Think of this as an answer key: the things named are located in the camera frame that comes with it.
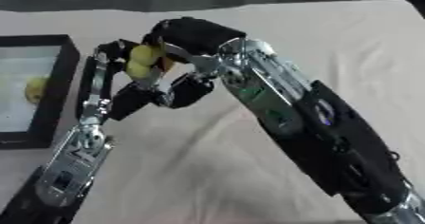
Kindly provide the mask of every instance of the table surface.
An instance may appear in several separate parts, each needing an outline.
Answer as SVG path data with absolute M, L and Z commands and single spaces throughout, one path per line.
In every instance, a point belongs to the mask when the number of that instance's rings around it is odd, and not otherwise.
M 0 35 L 70 34 L 87 55 L 118 38 L 139 41 L 158 21 L 194 16 L 246 31 L 273 45 L 310 78 L 351 103 L 401 154 L 400 165 L 425 193 L 425 23 L 400 0 L 246 6 L 137 13 L 84 10 L 0 11 Z M 79 66 L 58 136 L 75 120 Z M 177 75 L 185 68 L 178 68 Z M 128 82 L 119 76 L 115 89 Z M 294 223 L 355 220 L 279 151 L 222 85 L 179 110 L 152 105 L 105 126 L 117 147 L 74 223 Z M 0 208 L 47 150 L 0 151 Z

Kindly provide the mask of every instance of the robotic hand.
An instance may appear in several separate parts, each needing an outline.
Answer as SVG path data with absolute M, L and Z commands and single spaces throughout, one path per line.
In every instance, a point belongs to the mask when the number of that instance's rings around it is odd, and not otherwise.
M 9 203 L 0 224 L 69 223 L 112 149 L 104 121 L 120 121 L 147 103 L 189 106 L 213 91 L 216 78 L 304 173 L 330 196 L 342 195 L 368 223 L 425 223 L 424 202 L 400 172 L 398 155 L 331 89 L 279 60 L 269 44 L 188 17 L 160 22 L 142 43 L 102 45 L 87 60 L 79 124 Z M 142 56 L 147 46 L 156 52 Z M 195 70 L 163 86 L 170 58 Z M 134 81 L 111 97 L 113 76 L 123 70 Z

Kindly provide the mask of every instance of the black tray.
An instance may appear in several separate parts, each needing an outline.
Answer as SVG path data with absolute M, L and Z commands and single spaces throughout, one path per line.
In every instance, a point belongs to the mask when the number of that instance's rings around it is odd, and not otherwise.
M 26 110 L 17 109 L 16 106 L 16 104 L 23 104 L 21 99 L 19 99 L 19 103 L 13 103 L 12 106 L 10 106 L 10 102 L 7 102 L 10 108 L 14 107 L 14 109 L 4 110 L 3 114 L 0 113 L 0 126 L 3 125 L 0 127 L 0 149 L 47 148 L 51 145 L 77 63 L 80 60 L 80 53 L 67 35 L 0 36 L 0 70 L 3 70 L 4 78 L 8 78 L 9 81 L 14 82 L 14 79 L 11 79 L 13 73 L 6 70 L 19 72 L 27 69 L 31 71 L 31 68 L 25 66 L 29 64 L 26 64 L 24 60 L 31 61 L 34 64 L 30 66 L 38 68 L 36 64 L 39 63 L 38 61 L 47 60 L 43 59 L 45 58 L 43 56 L 51 60 L 49 61 L 51 69 L 47 72 L 48 81 L 44 96 L 38 105 L 33 105 L 34 109 L 31 109 L 32 113 L 28 114 L 27 119 L 20 114 L 30 110 L 26 106 L 24 106 Z M 17 68 L 11 69 L 13 65 L 17 65 Z M 25 87 L 23 86 L 25 77 L 25 75 L 16 76 L 16 82 L 19 79 L 22 82 L 18 82 L 18 86 L 14 85 L 15 92 L 12 93 L 22 92 L 22 100 L 25 99 Z M 0 106 L 1 102 L 6 102 L 6 100 L 10 100 L 10 97 L 0 95 Z

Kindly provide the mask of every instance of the tennis ball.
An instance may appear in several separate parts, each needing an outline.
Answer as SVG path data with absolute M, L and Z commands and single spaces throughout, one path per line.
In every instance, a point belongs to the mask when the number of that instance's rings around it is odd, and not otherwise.
M 130 62 L 138 63 L 139 65 L 153 65 L 162 53 L 159 48 L 149 47 L 145 45 L 137 46 L 130 52 Z
M 137 62 L 130 61 L 127 64 L 127 68 L 125 72 L 133 79 L 142 79 L 144 77 L 147 77 L 149 75 L 149 72 L 151 71 L 151 67 L 140 65 Z
M 38 104 L 43 98 L 47 80 L 47 77 L 35 77 L 27 82 L 25 97 L 30 103 Z

